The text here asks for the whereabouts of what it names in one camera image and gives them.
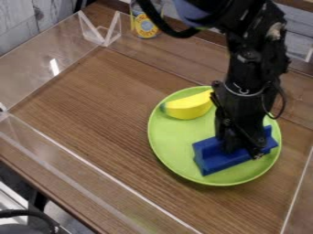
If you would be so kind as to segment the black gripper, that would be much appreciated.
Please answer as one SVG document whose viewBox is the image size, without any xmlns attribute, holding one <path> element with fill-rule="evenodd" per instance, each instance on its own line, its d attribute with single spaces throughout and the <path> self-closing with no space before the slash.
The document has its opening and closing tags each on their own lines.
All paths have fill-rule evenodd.
<svg viewBox="0 0 313 234">
<path fill-rule="evenodd" d="M 233 153 L 243 146 L 253 159 L 266 147 L 263 118 L 269 117 L 281 93 L 281 54 L 271 48 L 243 49 L 231 53 L 223 81 L 215 80 L 210 99 L 215 104 L 215 136 L 222 151 Z"/>
</svg>

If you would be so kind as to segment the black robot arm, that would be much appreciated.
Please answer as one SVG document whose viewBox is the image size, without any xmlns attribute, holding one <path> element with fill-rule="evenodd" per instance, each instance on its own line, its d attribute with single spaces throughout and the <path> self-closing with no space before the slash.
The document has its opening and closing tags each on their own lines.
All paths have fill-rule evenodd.
<svg viewBox="0 0 313 234">
<path fill-rule="evenodd" d="M 180 20 L 197 29 L 214 27 L 226 36 L 230 54 L 225 80 L 211 83 L 215 136 L 226 153 L 265 154 L 263 119 L 285 96 L 286 19 L 273 0 L 174 0 Z"/>
</svg>

